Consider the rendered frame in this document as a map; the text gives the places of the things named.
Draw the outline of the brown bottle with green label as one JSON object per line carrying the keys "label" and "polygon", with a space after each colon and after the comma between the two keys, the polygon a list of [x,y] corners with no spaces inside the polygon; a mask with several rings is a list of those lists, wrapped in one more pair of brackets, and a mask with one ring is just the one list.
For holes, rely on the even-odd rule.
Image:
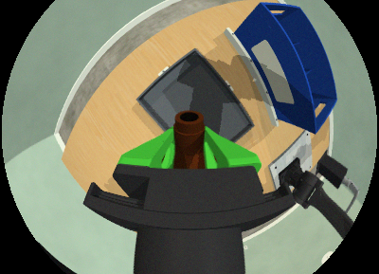
{"label": "brown bottle with green label", "polygon": [[196,111],[183,111],[175,116],[173,125],[174,169],[205,169],[204,116]]}

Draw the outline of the blue divided crate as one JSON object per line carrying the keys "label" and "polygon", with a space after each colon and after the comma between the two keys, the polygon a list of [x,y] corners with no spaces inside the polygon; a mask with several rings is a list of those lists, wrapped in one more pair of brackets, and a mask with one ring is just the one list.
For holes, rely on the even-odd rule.
{"label": "blue divided crate", "polygon": [[[337,95],[323,44],[302,9],[260,2],[234,34],[257,67],[277,118],[316,134]],[[321,103],[326,105],[316,117]]]}

